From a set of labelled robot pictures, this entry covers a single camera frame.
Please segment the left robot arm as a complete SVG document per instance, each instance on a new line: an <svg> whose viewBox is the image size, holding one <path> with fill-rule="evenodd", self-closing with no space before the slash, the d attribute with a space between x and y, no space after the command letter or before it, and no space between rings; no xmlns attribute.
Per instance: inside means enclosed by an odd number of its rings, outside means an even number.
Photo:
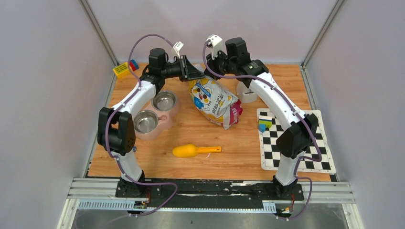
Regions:
<svg viewBox="0 0 405 229"><path fill-rule="evenodd" d="M133 152L136 141L133 117L161 91L166 79L176 77L187 82L202 79L204 73L186 55L170 62L164 49L154 48L135 88L112 108L103 107L99 111L97 142L116 161L121 180L129 183L128 191L135 197L145 194L147 183Z"/></svg>

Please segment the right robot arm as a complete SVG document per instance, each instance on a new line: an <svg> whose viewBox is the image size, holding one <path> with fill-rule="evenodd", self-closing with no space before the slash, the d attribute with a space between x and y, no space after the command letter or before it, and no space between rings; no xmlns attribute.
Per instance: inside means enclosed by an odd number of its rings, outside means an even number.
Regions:
<svg viewBox="0 0 405 229"><path fill-rule="evenodd" d="M206 74L218 78L234 78L257 94L267 105L282 126L283 134L276 140L280 151L279 167L273 178L273 194L285 199L298 181L299 163L306 159L305 153L314 145L318 159L321 152L315 134L319 126L314 114L298 108L277 85L269 69L260 60L252 60L245 40L241 37L223 41L218 35L206 39L203 50Z"/></svg>

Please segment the pet food bag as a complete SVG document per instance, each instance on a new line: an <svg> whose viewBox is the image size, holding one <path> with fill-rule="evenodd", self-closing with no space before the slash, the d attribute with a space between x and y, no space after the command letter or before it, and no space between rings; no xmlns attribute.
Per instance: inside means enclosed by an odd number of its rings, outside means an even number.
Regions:
<svg viewBox="0 0 405 229"><path fill-rule="evenodd" d="M212 123L227 130L239 122L241 101L214 78L189 81L189 91L195 107Z"/></svg>

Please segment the yellow food scoop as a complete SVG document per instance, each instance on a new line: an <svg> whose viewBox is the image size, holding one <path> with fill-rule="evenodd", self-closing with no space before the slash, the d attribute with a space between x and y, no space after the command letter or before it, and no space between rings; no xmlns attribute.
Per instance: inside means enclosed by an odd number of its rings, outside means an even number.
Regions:
<svg viewBox="0 0 405 229"><path fill-rule="evenodd" d="M212 147L197 147L193 144L187 144L173 148L172 154L179 158L195 157L198 154L212 154L220 153L222 148L220 146Z"/></svg>

